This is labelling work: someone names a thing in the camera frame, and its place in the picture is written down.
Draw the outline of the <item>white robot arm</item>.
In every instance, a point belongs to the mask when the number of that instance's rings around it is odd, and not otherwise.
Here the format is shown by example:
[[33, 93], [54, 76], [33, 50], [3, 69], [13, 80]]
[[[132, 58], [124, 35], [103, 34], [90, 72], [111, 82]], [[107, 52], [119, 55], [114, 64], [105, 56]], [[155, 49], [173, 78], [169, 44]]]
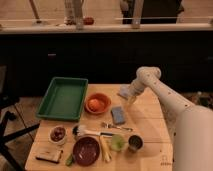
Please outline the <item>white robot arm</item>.
[[160, 81], [158, 67], [142, 66], [128, 87], [135, 98], [149, 87], [177, 115], [172, 171], [213, 171], [213, 110], [196, 105]]

